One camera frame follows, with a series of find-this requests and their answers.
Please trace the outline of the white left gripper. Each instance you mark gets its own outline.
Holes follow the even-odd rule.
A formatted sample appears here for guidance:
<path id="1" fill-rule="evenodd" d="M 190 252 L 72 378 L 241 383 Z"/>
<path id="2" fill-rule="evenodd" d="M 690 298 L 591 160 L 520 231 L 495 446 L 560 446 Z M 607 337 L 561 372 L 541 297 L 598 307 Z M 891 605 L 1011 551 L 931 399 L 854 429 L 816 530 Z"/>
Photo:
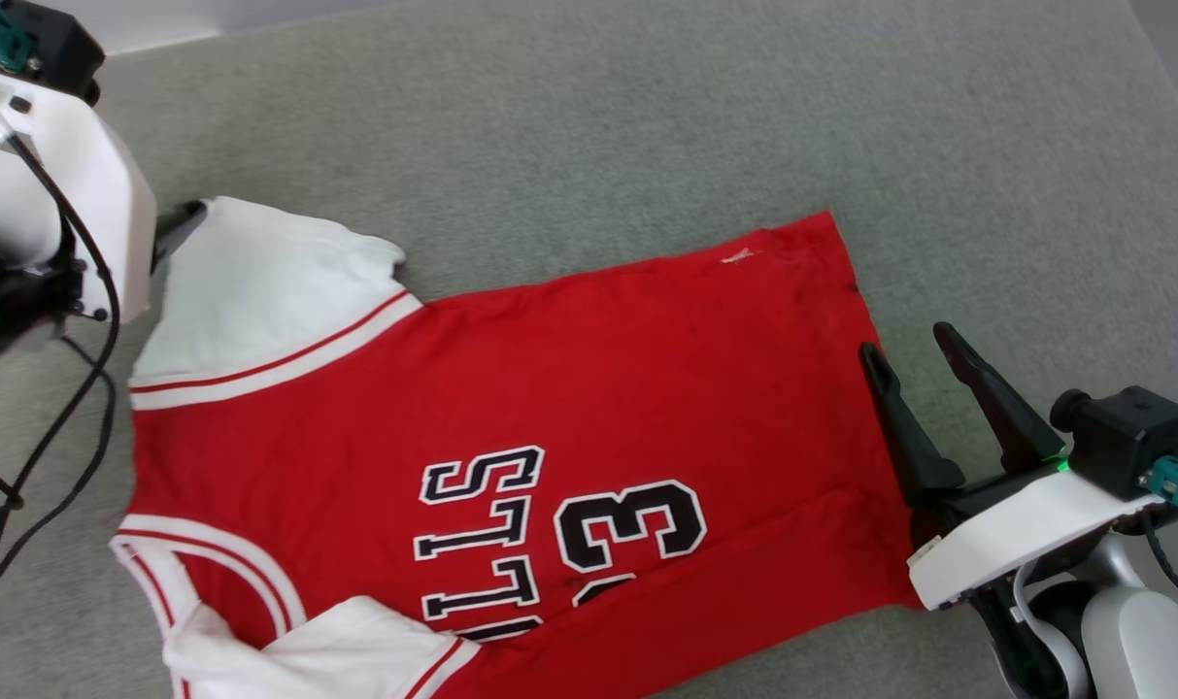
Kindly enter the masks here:
<path id="1" fill-rule="evenodd" d="M 151 273 L 206 220 L 203 200 L 157 217 L 153 191 L 123 139 L 82 98 L 0 74 L 0 252 L 12 264 L 42 264 L 60 242 L 54 199 L 19 156 L 19 134 L 86 225 L 118 294 L 119 321 L 148 309 Z"/>

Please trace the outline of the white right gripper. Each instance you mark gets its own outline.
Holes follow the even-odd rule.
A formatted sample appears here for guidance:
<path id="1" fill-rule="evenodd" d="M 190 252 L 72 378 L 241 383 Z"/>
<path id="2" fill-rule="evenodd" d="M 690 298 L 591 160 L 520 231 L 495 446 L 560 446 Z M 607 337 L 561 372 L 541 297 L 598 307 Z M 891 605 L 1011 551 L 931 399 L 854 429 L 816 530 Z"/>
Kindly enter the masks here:
<path id="1" fill-rule="evenodd" d="M 1117 497 L 1071 470 L 1066 443 L 949 322 L 933 327 L 957 380 L 987 418 L 1005 473 L 965 488 L 905 402 L 902 382 L 873 342 L 859 362 L 884 430 L 905 505 L 912 514 L 905 605 L 937 611 L 1101 528 L 1162 508 L 1153 494 Z"/>

